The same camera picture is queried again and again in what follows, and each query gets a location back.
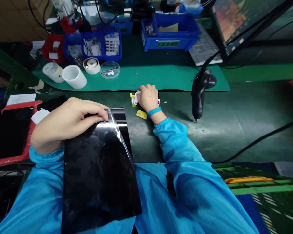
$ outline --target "red plastic bin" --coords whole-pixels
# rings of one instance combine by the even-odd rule
[[[41,48],[41,52],[46,60],[49,62],[55,62],[57,64],[65,63],[66,57],[63,52],[63,42],[64,42],[64,35],[49,35],[46,39],[43,47]],[[59,41],[60,45],[58,47],[58,59],[50,58],[49,53],[54,53],[53,50],[53,42]]]

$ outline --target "black tablet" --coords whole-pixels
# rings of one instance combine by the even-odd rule
[[[110,109],[109,122],[65,142],[62,233],[141,214],[134,164]]]

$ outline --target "yellow label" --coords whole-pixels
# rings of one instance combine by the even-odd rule
[[[133,104],[133,102],[134,102],[134,93],[130,93],[130,100],[131,100],[131,107],[136,107],[136,105]]]
[[[141,110],[138,110],[136,116],[142,118],[142,119],[147,119],[147,113],[141,111]]]

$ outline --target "keyboard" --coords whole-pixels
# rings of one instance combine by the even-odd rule
[[[201,34],[199,35],[200,39],[191,47],[189,52],[192,56],[195,65],[202,66],[208,58],[210,58],[217,51],[219,51],[219,48],[200,23],[198,23],[198,27],[201,31]],[[222,63],[220,54],[218,54],[210,62],[210,64],[216,63]]]

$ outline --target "small bottle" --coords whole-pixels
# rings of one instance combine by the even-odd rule
[[[75,62],[75,64],[76,64],[81,70],[84,70],[84,67],[82,66],[83,59],[82,59],[81,55],[79,55],[78,50],[76,50],[76,49],[72,49],[72,50],[70,51],[70,53],[71,53],[71,56],[74,58],[74,62]]]

